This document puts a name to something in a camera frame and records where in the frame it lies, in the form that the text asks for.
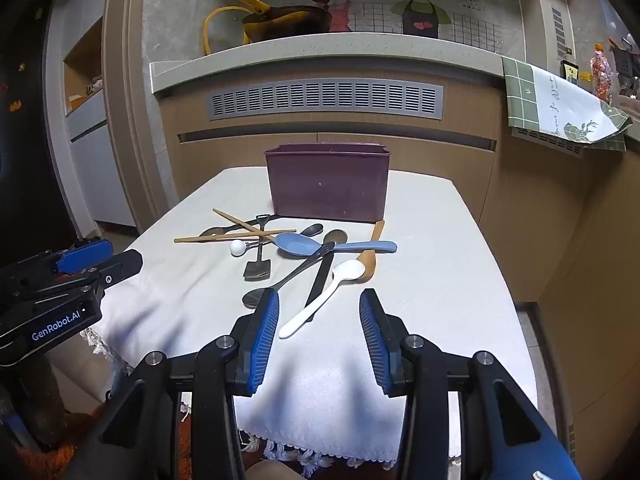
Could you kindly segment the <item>yellow rimmed glass lid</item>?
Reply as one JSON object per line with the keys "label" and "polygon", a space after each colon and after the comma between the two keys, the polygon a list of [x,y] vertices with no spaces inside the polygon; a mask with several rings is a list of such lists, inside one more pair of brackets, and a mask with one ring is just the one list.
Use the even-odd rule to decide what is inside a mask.
{"label": "yellow rimmed glass lid", "polygon": [[205,55],[248,43],[242,19],[250,14],[245,6],[220,6],[210,11],[202,26],[202,49]]}

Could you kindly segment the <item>green checked towel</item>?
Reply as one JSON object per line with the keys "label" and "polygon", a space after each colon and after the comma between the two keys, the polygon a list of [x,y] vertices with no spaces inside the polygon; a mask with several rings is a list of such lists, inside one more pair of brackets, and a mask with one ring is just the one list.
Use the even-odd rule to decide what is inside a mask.
{"label": "green checked towel", "polygon": [[525,139],[577,152],[623,153],[631,117],[576,84],[528,63],[502,59],[506,118]]}

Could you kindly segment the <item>cartoon couple wall sticker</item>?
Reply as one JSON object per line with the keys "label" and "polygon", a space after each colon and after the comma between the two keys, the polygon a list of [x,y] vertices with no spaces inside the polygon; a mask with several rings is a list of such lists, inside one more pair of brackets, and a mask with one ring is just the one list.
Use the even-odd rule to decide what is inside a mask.
{"label": "cartoon couple wall sticker", "polygon": [[387,32],[442,38],[452,25],[433,0],[311,0],[329,12],[331,32]]}

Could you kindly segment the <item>grey ventilation grille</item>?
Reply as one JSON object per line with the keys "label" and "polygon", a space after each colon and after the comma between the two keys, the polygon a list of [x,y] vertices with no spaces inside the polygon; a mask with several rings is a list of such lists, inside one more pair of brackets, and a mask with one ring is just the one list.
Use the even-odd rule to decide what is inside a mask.
{"label": "grey ventilation grille", "polygon": [[371,113],[442,119],[444,87],[383,78],[305,78],[216,90],[211,120],[286,113]]}

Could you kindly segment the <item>wooden chopstick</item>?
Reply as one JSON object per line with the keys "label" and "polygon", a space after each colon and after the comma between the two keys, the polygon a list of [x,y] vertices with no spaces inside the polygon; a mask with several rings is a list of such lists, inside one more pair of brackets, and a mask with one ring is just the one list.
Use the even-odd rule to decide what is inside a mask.
{"label": "wooden chopstick", "polygon": [[232,214],[227,214],[226,212],[217,209],[217,208],[213,208],[213,212],[216,212],[216,214],[218,214],[218,216],[221,216],[222,218],[229,220],[233,223],[238,224],[239,226],[242,226],[242,228],[246,229],[248,232],[254,233],[256,235],[258,235],[261,238],[265,238],[266,240],[270,240],[270,242],[274,242],[275,238],[273,235],[271,235],[269,232],[264,231],[263,229],[258,229],[255,228],[254,226],[251,226],[250,224],[248,224],[247,222],[244,222],[242,220],[240,220],[239,218],[236,218],[235,216],[232,216]]}
{"label": "wooden chopstick", "polygon": [[201,243],[201,242],[222,242],[223,240],[245,240],[246,238],[268,238],[272,240],[276,235],[285,233],[296,233],[293,229],[288,230],[273,230],[273,231],[244,231],[244,232],[232,232],[219,235],[204,235],[204,236],[186,236],[174,238],[174,243]]}

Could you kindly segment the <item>orange snack bag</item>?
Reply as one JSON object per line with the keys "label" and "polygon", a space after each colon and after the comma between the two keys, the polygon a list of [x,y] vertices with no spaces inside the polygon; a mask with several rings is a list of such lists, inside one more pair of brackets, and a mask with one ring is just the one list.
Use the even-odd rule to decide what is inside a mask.
{"label": "orange snack bag", "polygon": [[612,103],[612,70],[602,44],[594,45],[590,60],[591,80],[594,94],[608,104]]}

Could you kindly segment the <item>white plastic spoon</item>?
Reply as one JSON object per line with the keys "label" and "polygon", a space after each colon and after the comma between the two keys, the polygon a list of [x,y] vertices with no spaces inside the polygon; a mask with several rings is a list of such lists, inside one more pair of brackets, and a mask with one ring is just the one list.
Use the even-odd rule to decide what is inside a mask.
{"label": "white plastic spoon", "polygon": [[359,280],[366,267],[358,259],[346,260],[332,269],[332,280],[326,289],[314,300],[294,315],[279,330],[278,337],[286,339],[294,335],[334,294],[343,282],[353,282]]}

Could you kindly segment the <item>brown wooden spoon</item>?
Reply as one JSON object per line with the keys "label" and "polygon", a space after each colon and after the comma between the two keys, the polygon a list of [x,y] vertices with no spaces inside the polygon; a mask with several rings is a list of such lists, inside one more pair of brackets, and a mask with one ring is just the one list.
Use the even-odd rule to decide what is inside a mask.
{"label": "brown wooden spoon", "polygon": [[[384,230],[384,226],[385,226],[384,220],[378,220],[378,222],[375,223],[372,234],[371,234],[371,238],[370,238],[371,242],[377,242],[380,239],[382,232]],[[369,281],[370,278],[372,278],[376,269],[375,250],[374,249],[365,250],[357,257],[357,260],[360,261],[364,266],[364,272],[359,278],[360,283]]]}

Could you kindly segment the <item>blue plastic spoon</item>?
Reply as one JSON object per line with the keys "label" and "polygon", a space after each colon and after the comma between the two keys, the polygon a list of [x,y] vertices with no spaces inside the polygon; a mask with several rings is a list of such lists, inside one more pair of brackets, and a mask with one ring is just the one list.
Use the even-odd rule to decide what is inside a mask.
{"label": "blue plastic spoon", "polygon": [[[297,257],[310,257],[320,247],[321,244],[297,233],[281,233],[274,237],[274,244],[277,248],[287,252],[289,255]],[[365,252],[374,250],[375,252],[385,252],[393,254],[397,252],[397,245],[389,240],[369,240],[368,242],[353,243],[333,243],[334,252]]]}

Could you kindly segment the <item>white ball stirrer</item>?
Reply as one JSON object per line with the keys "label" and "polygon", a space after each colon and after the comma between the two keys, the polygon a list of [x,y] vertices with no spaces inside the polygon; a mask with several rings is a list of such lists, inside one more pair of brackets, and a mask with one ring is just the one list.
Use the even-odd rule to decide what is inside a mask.
{"label": "white ball stirrer", "polygon": [[230,254],[233,257],[241,257],[246,254],[250,249],[259,248],[268,244],[268,240],[265,242],[260,242],[256,240],[256,242],[246,242],[245,240],[232,240],[230,244]]}

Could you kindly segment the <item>small shovel spoon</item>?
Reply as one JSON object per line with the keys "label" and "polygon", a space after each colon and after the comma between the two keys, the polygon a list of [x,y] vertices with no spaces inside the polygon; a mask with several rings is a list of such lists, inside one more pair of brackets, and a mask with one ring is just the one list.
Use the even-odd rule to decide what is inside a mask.
{"label": "small shovel spoon", "polygon": [[264,246],[268,242],[267,237],[261,237],[257,242],[257,254],[255,261],[246,264],[243,278],[248,282],[268,280],[271,273],[271,260],[262,258]]}

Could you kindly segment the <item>white tablecloth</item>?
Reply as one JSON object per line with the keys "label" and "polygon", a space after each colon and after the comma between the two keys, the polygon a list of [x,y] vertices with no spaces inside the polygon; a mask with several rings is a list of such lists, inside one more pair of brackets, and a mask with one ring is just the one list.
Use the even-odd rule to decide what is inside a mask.
{"label": "white tablecloth", "polygon": [[[222,243],[194,235],[222,214],[242,220],[272,208],[265,168],[218,174],[134,243],[143,266],[107,289],[92,339],[128,364],[150,351],[181,356],[229,333],[245,314],[245,263]],[[370,286],[410,333],[459,356],[491,352],[530,397],[536,379],[508,286],[468,207],[444,178],[394,171],[387,181],[383,236]],[[264,381],[235,402],[239,427],[313,462],[328,456],[390,463],[405,402],[376,383],[359,318],[363,284],[344,283],[314,319],[273,341]]]}

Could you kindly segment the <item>grey stone countertop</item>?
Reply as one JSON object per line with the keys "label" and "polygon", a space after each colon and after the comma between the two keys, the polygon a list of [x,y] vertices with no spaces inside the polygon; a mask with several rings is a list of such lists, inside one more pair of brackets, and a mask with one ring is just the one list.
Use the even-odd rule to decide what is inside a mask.
{"label": "grey stone countertop", "polygon": [[437,64],[503,76],[501,55],[465,44],[386,32],[327,32],[244,44],[192,61],[152,62],[149,64],[151,91],[162,92],[179,84],[241,68],[328,58]]}

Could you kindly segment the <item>black handled spoon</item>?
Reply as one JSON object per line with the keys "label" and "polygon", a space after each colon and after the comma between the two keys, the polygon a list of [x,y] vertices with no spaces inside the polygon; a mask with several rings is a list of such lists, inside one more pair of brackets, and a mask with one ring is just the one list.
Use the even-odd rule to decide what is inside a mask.
{"label": "black handled spoon", "polygon": [[[346,243],[347,240],[347,233],[340,229],[330,231],[323,239],[325,243],[333,242],[334,244],[343,244]],[[316,278],[314,279],[314,284],[311,286],[305,306],[309,306],[323,292],[326,279],[328,278],[332,268],[333,257],[333,252],[328,252],[322,257],[320,268],[317,272]]]}

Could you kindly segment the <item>dark steel spoon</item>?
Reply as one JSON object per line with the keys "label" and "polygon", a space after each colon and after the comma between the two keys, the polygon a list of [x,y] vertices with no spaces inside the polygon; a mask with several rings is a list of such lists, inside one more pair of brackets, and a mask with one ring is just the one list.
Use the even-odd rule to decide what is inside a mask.
{"label": "dark steel spoon", "polygon": [[[240,226],[227,226],[226,228],[213,226],[212,228],[201,232],[201,236],[227,234],[234,231],[239,231],[239,229],[241,229]],[[300,232],[305,236],[316,236],[323,232],[323,226],[321,223],[314,223],[311,226],[307,226],[305,229],[302,229]]]}

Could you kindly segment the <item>purple plastic utensil holder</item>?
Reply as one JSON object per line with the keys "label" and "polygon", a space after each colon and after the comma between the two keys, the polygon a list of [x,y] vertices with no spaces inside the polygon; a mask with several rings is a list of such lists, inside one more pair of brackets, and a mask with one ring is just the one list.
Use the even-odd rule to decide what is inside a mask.
{"label": "purple plastic utensil holder", "polygon": [[265,151],[274,213],[374,223],[384,218],[390,152],[375,143],[282,144]]}

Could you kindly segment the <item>long steel spoon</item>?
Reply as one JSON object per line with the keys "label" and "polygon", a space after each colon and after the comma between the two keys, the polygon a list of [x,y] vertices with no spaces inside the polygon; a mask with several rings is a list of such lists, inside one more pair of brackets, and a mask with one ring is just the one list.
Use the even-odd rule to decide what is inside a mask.
{"label": "long steel spoon", "polygon": [[[292,272],[290,272],[285,278],[278,281],[276,284],[270,285],[270,288],[275,290],[276,292],[280,290],[285,284],[288,284],[293,278],[296,278],[297,275],[301,274],[315,263],[320,261],[325,255],[333,252],[335,247],[334,242],[329,242],[323,244],[319,249],[317,249],[310,257],[308,257],[303,263],[301,263],[297,268],[295,268]],[[249,309],[255,309],[258,307],[259,301],[262,299],[262,294],[267,290],[267,287],[264,288],[256,288],[250,290],[242,297],[242,304],[244,307]]]}

